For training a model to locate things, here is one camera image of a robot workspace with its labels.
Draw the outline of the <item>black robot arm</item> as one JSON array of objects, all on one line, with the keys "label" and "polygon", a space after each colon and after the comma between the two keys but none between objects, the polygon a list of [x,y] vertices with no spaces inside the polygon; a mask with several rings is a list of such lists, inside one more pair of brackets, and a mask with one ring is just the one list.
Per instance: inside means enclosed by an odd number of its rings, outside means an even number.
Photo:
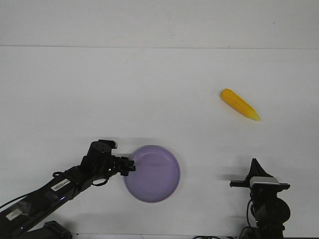
[{"label": "black robot arm", "polygon": [[282,239],[284,237],[284,223],[290,218],[291,210],[277,194],[288,190],[290,184],[280,183],[261,167],[256,158],[253,158],[246,178],[230,181],[230,187],[250,190],[250,201],[246,211],[251,212],[256,226],[253,227],[248,223],[248,226],[241,231],[240,239]]},{"label": "black robot arm", "polygon": [[128,176],[136,170],[134,161],[112,155],[117,144],[112,140],[98,140],[90,144],[78,166],[53,173],[53,179],[29,193],[0,213],[0,237],[17,239],[66,202],[74,199],[90,186],[105,185],[116,174]]}]

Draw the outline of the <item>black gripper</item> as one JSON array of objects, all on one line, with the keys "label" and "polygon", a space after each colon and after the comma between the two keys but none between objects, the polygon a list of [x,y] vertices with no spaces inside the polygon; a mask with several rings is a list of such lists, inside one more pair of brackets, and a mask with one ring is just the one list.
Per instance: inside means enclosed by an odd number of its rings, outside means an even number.
[{"label": "black gripper", "polygon": [[[245,180],[250,181],[252,177],[272,177],[268,174],[259,164],[256,158],[251,161],[251,166],[248,175]],[[252,194],[277,194],[284,190],[288,190],[290,185],[287,183],[280,183],[279,185],[256,185],[250,188],[249,182],[232,180],[230,187],[249,188]]]},{"label": "black gripper", "polygon": [[[100,139],[90,144],[86,155],[86,173],[93,176],[113,176],[119,172],[119,157],[112,155],[117,143],[112,140]],[[120,169],[122,176],[128,176],[136,171],[135,162],[127,157],[121,157]]]}]

